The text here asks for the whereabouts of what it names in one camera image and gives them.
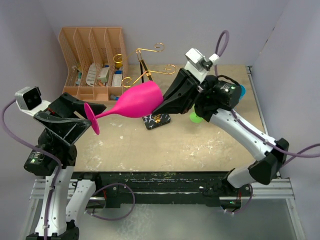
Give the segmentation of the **pink wine glass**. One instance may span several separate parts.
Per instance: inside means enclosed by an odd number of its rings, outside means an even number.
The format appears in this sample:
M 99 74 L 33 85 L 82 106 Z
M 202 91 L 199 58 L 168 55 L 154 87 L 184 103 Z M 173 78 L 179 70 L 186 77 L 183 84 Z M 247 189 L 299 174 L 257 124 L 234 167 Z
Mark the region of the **pink wine glass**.
M 95 134 L 100 134 L 98 119 L 108 115 L 120 115 L 127 118 L 142 118 L 150 115 L 164 102 L 160 87 L 153 81 L 144 82 L 125 91 L 116 101 L 113 108 L 94 114 L 88 103 L 84 104 L 84 111 Z

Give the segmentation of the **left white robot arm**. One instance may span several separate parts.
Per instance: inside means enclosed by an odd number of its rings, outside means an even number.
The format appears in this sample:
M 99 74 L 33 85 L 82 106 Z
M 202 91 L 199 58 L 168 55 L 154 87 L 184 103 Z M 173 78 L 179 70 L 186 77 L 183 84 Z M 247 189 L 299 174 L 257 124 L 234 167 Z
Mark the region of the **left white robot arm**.
M 28 240 L 77 240 L 79 223 L 91 196 L 103 191 L 98 173 L 82 173 L 72 181 L 77 158 L 75 142 L 91 127 L 85 102 L 63 93 L 53 102 L 42 100 L 24 109 L 44 126 L 37 147 L 60 160 L 32 150 L 24 169 L 45 178 L 43 203 L 38 224 Z

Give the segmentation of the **green wine glass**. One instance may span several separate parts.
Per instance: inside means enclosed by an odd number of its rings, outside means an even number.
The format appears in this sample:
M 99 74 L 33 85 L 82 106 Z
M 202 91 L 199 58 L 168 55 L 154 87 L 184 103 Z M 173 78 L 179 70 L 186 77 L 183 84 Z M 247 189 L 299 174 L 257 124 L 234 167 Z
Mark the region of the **green wine glass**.
M 199 117 L 196 112 L 195 112 L 195 107 L 193 106 L 192 107 L 192 111 L 191 113 L 189 114 L 189 119 L 193 122 L 193 123 L 196 123 L 196 124 L 199 124 L 203 121 L 203 118 L 202 117 Z

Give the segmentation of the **blue wine glass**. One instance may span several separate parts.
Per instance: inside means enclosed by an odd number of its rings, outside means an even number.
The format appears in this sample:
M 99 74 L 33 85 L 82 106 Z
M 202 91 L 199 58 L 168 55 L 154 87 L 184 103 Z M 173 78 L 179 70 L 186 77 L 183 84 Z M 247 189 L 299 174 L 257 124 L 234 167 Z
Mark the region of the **blue wine glass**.
M 246 94 L 246 88 L 242 84 L 240 85 L 240 88 L 241 88 L 241 94 L 239 97 L 239 101 L 241 101 Z

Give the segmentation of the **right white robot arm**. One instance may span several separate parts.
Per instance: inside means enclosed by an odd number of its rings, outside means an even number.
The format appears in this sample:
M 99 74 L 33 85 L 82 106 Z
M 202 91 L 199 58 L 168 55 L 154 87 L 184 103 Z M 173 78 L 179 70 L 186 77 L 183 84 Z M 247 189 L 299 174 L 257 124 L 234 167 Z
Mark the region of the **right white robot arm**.
M 178 71 L 163 96 L 163 103 L 152 113 L 185 114 L 191 108 L 197 116 L 221 128 L 253 156 L 254 162 L 232 169 L 224 178 L 222 190 L 235 195 L 242 186 L 258 182 L 268 185 L 285 163 L 289 142 L 258 130 L 235 110 L 242 93 L 240 84 L 225 75 L 209 75 L 198 80 L 185 68 Z

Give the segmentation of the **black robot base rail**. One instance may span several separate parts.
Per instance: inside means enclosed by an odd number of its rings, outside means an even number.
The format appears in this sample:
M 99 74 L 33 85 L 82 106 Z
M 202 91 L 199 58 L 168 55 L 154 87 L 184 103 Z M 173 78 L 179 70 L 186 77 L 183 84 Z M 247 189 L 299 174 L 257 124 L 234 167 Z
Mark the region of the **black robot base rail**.
M 91 180 L 96 189 L 106 187 L 94 197 L 106 208 L 119 208 L 122 204 L 153 205 L 205 205 L 218 207 L 225 204 L 223 198 L 231 200 L 231 206 L 240 197 L 253 194 L 253 185 L 245 184 L 241 188 L 227 185 L 225 171 L 100 171 L 74 172 L 71 185 L 77 181 Z

